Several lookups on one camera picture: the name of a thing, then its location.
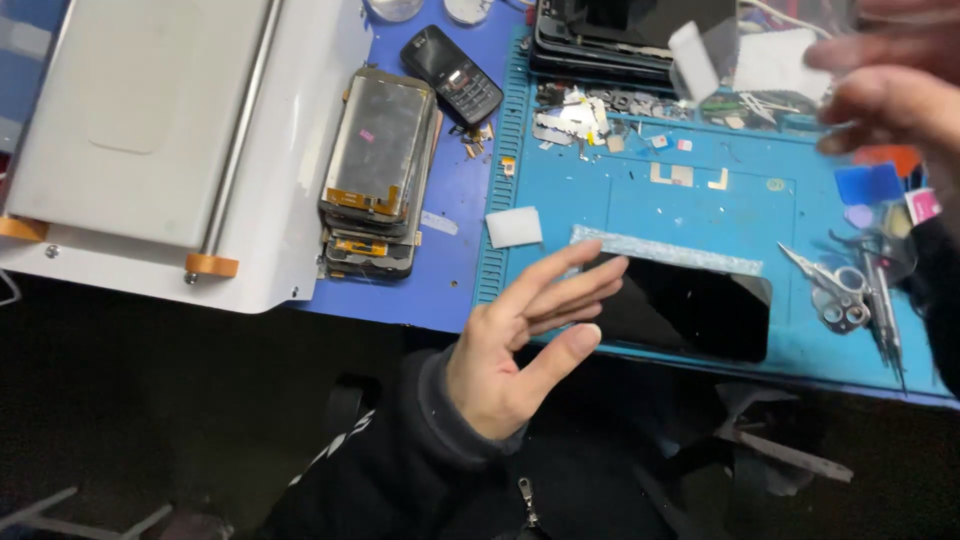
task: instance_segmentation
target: black feature phone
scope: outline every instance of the black feature phone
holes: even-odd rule
[[[479,124],[503,101],[500,88],[436,25],[417,32],[400,51],[400,59],[469,126]]]
[[[615,257],[601,254],[584,270]],[[767,356],[773,287],[754,276],[630,258],[623,288],[593,322],[605,342],[706,359]]]

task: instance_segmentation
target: black jacket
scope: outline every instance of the black jacket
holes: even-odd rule
[[[925,312],[941,377],[956,394],[960,257],[937,220],[914,235],[921,262],[911,295]],[[605,386],[589,380],[597,359],[561,382],[530,425],[503,442],[478,435],[454,408],[444,382],[448,359],[449,350],[407,358],[381,407],[318,456],[259,535],[514,538],[527,521],[517,481],[527,478],[547,537],[686,536],[637,477],[638,467],[657,462],[653,445],[639,430],[623,429],[615,403],[592,399],[606,397]]]

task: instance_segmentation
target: silicone work mat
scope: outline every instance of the silicone work mat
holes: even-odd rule
[[[528,73],[521,47],[528,33],[525,27],[514,30],[507,59],[487,213],[536,207],[543,242],[497,250],[484,230],[475,304],[492,302],[523,268],[563,248],[572,227],[582,225],[759,261],[759,275],[774,290],[768,354],[759,364],[665,355],[619,344],[603,344],[602,352],[761,378],[900,390],[867,329],[839,335],[817,319],[810,281],[777,245],[782,242],[830,267],[851,263],[836,255],[837,246],[828,237],[830,230],[856,234],[844,221],[833,178],[842,162],[816,154],[812,138],[616,113],[609,117],[642,121],[644,139],[666,135],[673,144],[654,153],[633,132],[625,137],[623,152],[588,146],[586,160],[580,159],[576,144],[541,148],[542,141],[531,133],[537,78]],[[516,160],[510,178],[504,174],[504,158]],[[898,290],[894,311],[908,390],[948,397],[936,378],[923,322]]]

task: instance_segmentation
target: zipper pull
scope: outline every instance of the zipper pull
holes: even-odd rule
[[[527,503],[527,527],[536,527],[540,518],[537,516],[537,510],[534,509],[534,489],[528,479],[520,479],[516,483],[520,487],[520,493],[523,495],[523,501]]]

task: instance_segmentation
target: stack of phone screens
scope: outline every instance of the stack of phone screens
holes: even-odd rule
[[[436,95],[423,81],[357,71],[320,200],[329,270],[410,275],[442,123]]]
[[[705,32],[735,16],[735,0],[540,0],[530,68],[673,91],[670,36],[691,19]],[[732,34],[730,50],[716,54],[730,54],[735,43]]]
[[[613,257],[601,254],[584,271]],[[772,301],[763,278],[630,258],[623,287],[593,322],[605,343],[756,363],[767,356]]]

